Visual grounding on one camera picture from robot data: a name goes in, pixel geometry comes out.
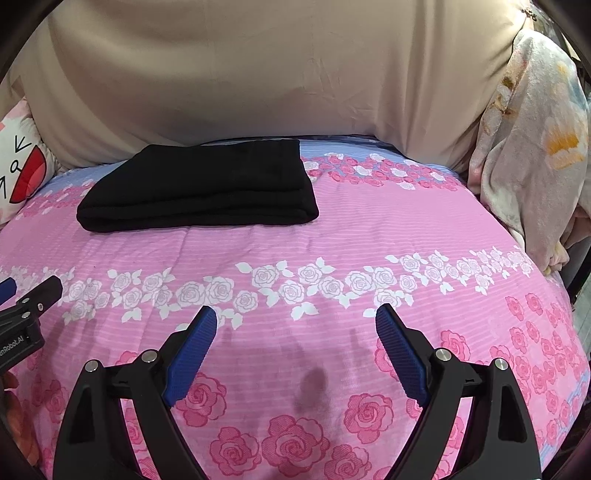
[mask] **folded black cloth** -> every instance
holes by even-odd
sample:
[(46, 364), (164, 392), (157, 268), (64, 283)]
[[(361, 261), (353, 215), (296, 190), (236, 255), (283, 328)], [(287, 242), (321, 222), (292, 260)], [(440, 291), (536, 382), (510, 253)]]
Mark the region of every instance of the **folded black cloth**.
[(78, 205), (91, 232), (194, 225), (297, 225), (318, 217), (297, 140), (150, 145)]

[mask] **black gripper frame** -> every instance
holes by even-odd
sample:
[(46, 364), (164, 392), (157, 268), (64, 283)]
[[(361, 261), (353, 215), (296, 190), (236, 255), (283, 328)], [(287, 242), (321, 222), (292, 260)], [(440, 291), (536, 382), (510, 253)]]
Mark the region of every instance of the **black gripper frame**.
[(472, 397), (456, 463), (447, 480), (542, 478), (534, 428), (511, 367), (460, 361), (406, 328), (390, 304), (376, 314), (376, 330), (408, 397), (421, 416), (386, 480), (431, 480), (447, 445), (460, 400)]
[(216, 334), (215, 312), (202, 307), (190, 326), (172, 333), (159, 351), (133, 363), (87, 362), (64, 413), (54, 480), (139, 480), (121, 399), (130, 399), (161, 480), (207, 480), (170, 408), (187, 395)]
[[(0, 304), (14, 297), (17, 285), (12, 278), (0, 283)], [(45, 340), (39, 317), (62, 295), (61, 281), (56, 276), (44, 280), (17, 300), (15, 306), (0, 311), (0, 376), (32, 353)], [(19, 450), (4, 421), (0, 421), (0, 475), (18, 480), (45, 480), (36, 466), (31, 466)]]

